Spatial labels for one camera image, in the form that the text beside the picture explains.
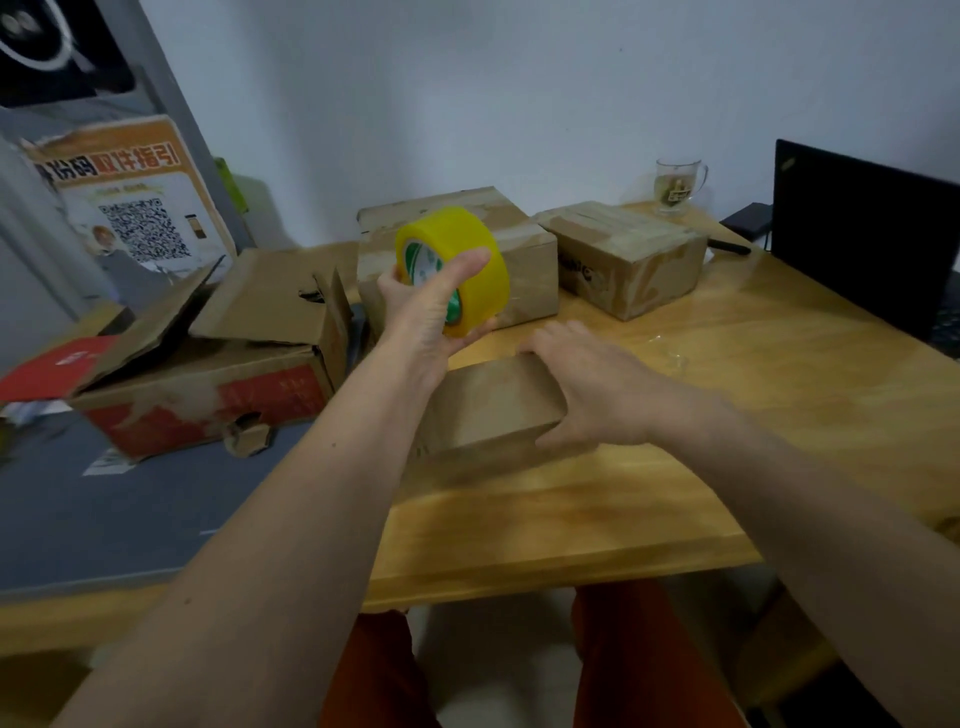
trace gray floor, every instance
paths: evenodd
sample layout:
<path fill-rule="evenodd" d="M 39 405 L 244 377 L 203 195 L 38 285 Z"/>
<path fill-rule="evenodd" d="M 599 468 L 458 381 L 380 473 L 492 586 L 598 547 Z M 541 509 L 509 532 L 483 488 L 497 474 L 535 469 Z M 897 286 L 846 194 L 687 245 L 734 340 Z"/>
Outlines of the gray floor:
<path fill-rule="evenodd" d="M 407 616 L 444 728 L 570 726 L 573 590 L 417 607 Z"/>
<path fill-rule="evenodd" d="M 749 629 L 753 605 L 745 603 L 729 571 L 662 583 L 694 642 L 722 676 Z M 580 679 L 569 622 L 572 601 L 573 590 L 563 589 L 412 609 L 414 650 L 444 728 L 572 725 Z"/>

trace packing tape strip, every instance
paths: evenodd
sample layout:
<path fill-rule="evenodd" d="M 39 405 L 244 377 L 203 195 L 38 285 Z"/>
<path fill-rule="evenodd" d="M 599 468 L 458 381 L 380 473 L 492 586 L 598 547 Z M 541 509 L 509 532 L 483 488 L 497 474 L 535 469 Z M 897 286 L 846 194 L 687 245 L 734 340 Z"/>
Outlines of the packing tape strip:
<path fill-rule="evenodd" d="M 491 259 L 450 297 L 444 326 L 447 336 L 466 336 L 510 301 L 510 276 L 493 233 L 462 207 L 444 207 L 396 233 L 396 267 L 404 282 L 413 285 L 423 285 L 452 257 L 470 248 L 489 248 Z"/>

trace glass mug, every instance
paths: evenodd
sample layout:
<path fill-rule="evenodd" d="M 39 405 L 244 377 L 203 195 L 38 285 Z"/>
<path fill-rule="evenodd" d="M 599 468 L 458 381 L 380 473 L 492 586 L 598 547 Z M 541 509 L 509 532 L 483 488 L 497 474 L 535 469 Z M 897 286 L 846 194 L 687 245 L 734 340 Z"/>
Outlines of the glass mug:
<path fill-rule="evenodd" d="M 704 164 L 704 178 L 699 185 L 697 184 L 700 163 L 699 159 L 682 164 L 663 159 L 657 160 L 657 177 L 654 179 L 657 212 L 665 215 L 679 215 L 686 210 L 690 198 L 702 190 L 707 183 L 710 168 Z"/>

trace laptop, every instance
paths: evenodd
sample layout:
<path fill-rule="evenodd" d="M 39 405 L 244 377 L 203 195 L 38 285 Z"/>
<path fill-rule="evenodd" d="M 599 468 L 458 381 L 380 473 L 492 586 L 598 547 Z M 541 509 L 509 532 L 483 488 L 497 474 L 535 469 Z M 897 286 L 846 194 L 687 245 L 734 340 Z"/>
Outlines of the laptop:
<path fill-rule="evenodd" d="M 938 315 L 956 319 L 947 328 L 960 340 L 957 301 L 945 300 L 957 210 L 960 185 L 777 141 L 771 253 L 925 342 L 950 334 Z"/>

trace wooden desk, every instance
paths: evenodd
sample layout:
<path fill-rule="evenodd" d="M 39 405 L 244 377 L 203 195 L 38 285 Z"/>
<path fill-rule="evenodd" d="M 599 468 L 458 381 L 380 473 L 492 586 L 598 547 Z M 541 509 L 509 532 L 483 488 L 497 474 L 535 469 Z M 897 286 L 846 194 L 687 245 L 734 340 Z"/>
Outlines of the wooden desk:
<path fill-rule="evenodd" d="M 739 240 L 697 210 L 687 223 Z M 687 381 L 723 390 L 925 522 L 960 515 L 960 367 L 759 249 L 718 253 L 693 294 L 632 322 L 567 295 L 559 318 L 584 321 L 655 367 L 684 357 Z M 541 323 L 497 331 L 451 365 L 508 355 Z M 484 482 L 401 491 L 365 607 L 756 560 L 712 491 L 673 458 L 602 447 Z M 162 589 L 0 607 L 0 654 L 114 640 Z"/>

